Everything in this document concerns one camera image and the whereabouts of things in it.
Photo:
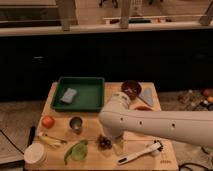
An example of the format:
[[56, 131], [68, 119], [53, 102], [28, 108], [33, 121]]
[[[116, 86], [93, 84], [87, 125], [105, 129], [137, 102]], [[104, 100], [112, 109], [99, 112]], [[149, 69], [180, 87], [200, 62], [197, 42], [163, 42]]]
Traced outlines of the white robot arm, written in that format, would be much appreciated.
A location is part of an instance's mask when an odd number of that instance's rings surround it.
[[101, 109], [99, 122], [109, 139], [128, 131], [213, 149], [212, 111], [140, 111], [130, 104], [125, 93], [115, 92]]

